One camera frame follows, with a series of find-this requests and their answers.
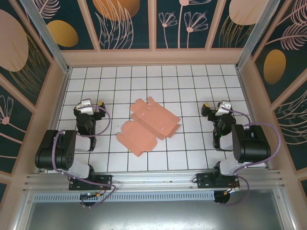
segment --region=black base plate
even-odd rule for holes
[[[198,173],[196,174],[198,188],[229,188],[232,187],[232,182],[240,187],[239,180],[236,176],[220,175],[214,181],[213,173]]]
[[[100,184],[111,184],[112,175],[95,175],[93,182]],[[106,190],[111,190],[111,186],[105,186]],[[101,190],[101,187],[98,185],[88,184],[77,179],[70,179],[69,184],[70,191],[85,191],[85,190]]]

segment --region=mounting plate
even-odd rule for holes
[[[100,184],[111,184],[112,183],[112,175],[95,175],[94,181],[95,183]],[[106,190],[111,190],[111,186],[105,186]],[[88,184],[77,179],[73,179],[71,177],[69,184],[70,191],[85,191],[85,190],[101,190],[100,186]]]
[[[232,183],[240,187],[239,180],[236,176],[220,175],[214,179],[213,173],[198,173],[196,174],[198,188],[229,188]]]

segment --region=pink circle shape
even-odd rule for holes
[[[2,124],[7,125],[10,122],[10,117],[6,116],[5,118],[2,119]]]
[[[187,27],[187,31],[188,31],[189,33],[192,33],[194,30],[193,30],[192,27]]]
[[[189,0],[179,0],[180,5],[187,6],[189,4]]]

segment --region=white grid mat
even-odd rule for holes
[[[130,119],[130,105],[150,96],[180,117],[182,126],[172,138],[157,140],[153,151],[136,157],[117,141],[116,134]],[[74,68],[58,130],[76,128],[73,108],[87,98],[93,104],[103,101],[112,116],[110,128],[96,137],[95,150],[75,154],[96,172],[212,168],[231,153],[213,149],[213,124],[201,116],[202,105],[208,102],[213,108],[221,100],[230,100],[234,110],[248,114],[233,65]],[[243,116],[235,118],[238,124],[248,122]],[[97,121],[96,133],[106,124],[107,118]]]

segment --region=purple cable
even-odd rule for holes
[[[90,108],[90,107],[91,107],[91,108],[98,108],[98,109],[100,109],[100,110],[105,111],[105,113],[108,115],[109,122],[108,122],[106,128],[105,128],[103,131],[101,131],[100,133],[95,134],[95,135],[80,135],[81,137],[89,137],[89,138],[91,138],[91,137],[98,136],[98,135],[102,134],[103,132],[105,132],[105,131],[107,130],[107,128],[109,127],[110,122],[111,122],[111,116],[110,116],[110,114],[107,112],[107,110],[105,110],[104,108],[101,108],[101,107],[99,107],[99,106],[95,106],[95,105],[93,105],[93,106],[90,106],[90,105],[89,105],[89,106],[85,106],[85,107],[83,107],[83,108]],[[67,172],[60,171],[60,170],[57,169],[57,167],[56,167],[56,160],[55,160],[56,146],[57,146],[58,138],[59,138],[59,136],[60,136],[60,134],[61,134],[62,132],[65,132],[65,130],[64,130],[64,129],[63,129],[63,130],[60,130],[60,131],[56,134],[56,136],[55,136],[55,138],[54,138],[54,141],[53,141],[51,159],[52,159],[52,167],[53,167],[54,171],[56,171],[56,172],[58,172],[58,173],[61,173],[61,174],[64,174],[64,175],[66,175],[66,176],[68,176],[68,177],[76,178],[77,180],[82,181],[82,182],[85,182],[85,183],[88,183],[88,184],[97,185],[97,186],[111,186],[111,187],[114,187],[113,190],[112,190],[105,198],[103,198],[103,199],[102,199],[101,201],[99,201],[99,202],[96,202],[96,203],[93,204],[92,206],[89,206],[88,208],[95,207],[95,206],[97,206],[97,205],[102,204],[102,203],[103,203],[106,199],[108,199],[109,196],[110,196],[112,193],[114,193],[114,191],[116,190],[116,186],[115,186],[114,184],[100,184],[100,183],[95,183],[95,182],[87,181],[87,180],[85,180],[85,179],[83,179],[83,178],[80,178],[80,177],[71,175],[71,174],[69,174],[69,173],[67,173]]]
[[[226,109],[224,107],[221,107],[221,108],[226,110],[226,111],[232,112],[232,113],[243,115],[243,116],[245,116],[248,119],[248,123],[251,123],[251,120],[250,120],[249,116],[247,116],[246,114],[244,114],[242,112],[239,112],[239,111],[234,111],[234,110],[231,110],[231,109]]]
[[[230,109],[225,109],[225,108],[223,108],[223,109],[224,109],[224,110],[227,110],[227,111],[229,111],[229,112],[232,112],[232,113],[237,113],[237,114],[240,114],[240,115],[245,116],[245,117],[248,119],[248,122],[249,122],[249,123],[246,124],[246,125],[244,125],[244,126],[266,125],[266,126],[271,127],[271,128],[275,131],[275,133],[276,133],[276,135],[277,135],[277,138],[278,138],[277,148],[276,148],[276,150],[275,150],[275,152],[274,152],[273,155],[271,155],[270,157],[268,157],[267,159],[264,159],[264,160],[262,160],[262,161],[258,161],[258,162],[255,162],[255,163],[249,163],[249,164],[246,164],[246,165],[242,165],[241,167],[239,167],[239,168],[237,168],[236,170],[234,170],[234,174],[235,174],[238,178],[241,178],[242,180],[245,181],[245,183],[246,183],[246,185],[247,185],[247,187],[248,187],[247,194],[246,194],[246,196],[245,196],[241,201],[239,201],[239,202],[237,202],[237,203],[235,203],[235,204],[222,204],[222,203],[218,203],[218,204],[219,204],[219,205],[222,205],[222,206],[235,206],[235,205],[238,205],[238,204],[243,203],[243,202],[248,198],[248,195],[249,195],[249,184],[248,184],[248,181],[247,181],[245,178],[243,178],[242,176],[239,176],[239,175],[237,174],[238,171],[240,171],[241,169],[244,169],[244,168],[246,168],[246,167],[248,167],[248,166],[256,165],[256,164],[261,164],[261,163],[265,163],[265,162],[268,162],[268,161],[270,161],[271,159],[273,159],[273,158],[276,156],[276,154],[278,153],[278,151],[279,151],[279,149],[280,149],[280,147],[281,147],[281,145],[282,145],[282,136],[281,136],[281,134],[279,133],[278,129],[277,129],[276,127],[274,127],[273,125],[269,124],[269,123],[266,123],[266,122],[251,122],[250,118],[249,118],[246,114],[244,114],[244,113],[242,113],[242,112],[238,112],[238,111],[234,111],[234,110],[230,110]]]

